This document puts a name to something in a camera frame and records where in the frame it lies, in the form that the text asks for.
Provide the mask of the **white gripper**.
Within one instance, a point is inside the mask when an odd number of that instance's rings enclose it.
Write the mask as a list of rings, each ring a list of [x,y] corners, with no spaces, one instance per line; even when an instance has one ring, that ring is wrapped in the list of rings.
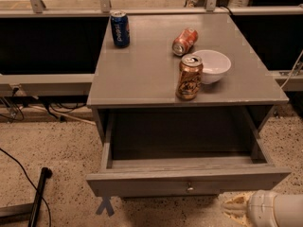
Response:
[[[277,227],[274,201],[277,193],[259,190],[244,192],[226,201],[224,214],[243,227]]]

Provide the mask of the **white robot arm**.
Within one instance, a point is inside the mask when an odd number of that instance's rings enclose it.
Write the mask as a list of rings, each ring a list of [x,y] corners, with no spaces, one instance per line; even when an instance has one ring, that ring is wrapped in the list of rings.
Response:
[[[303,227],[302,194],[244,192],[225,201],[222,211],[243,227]]]

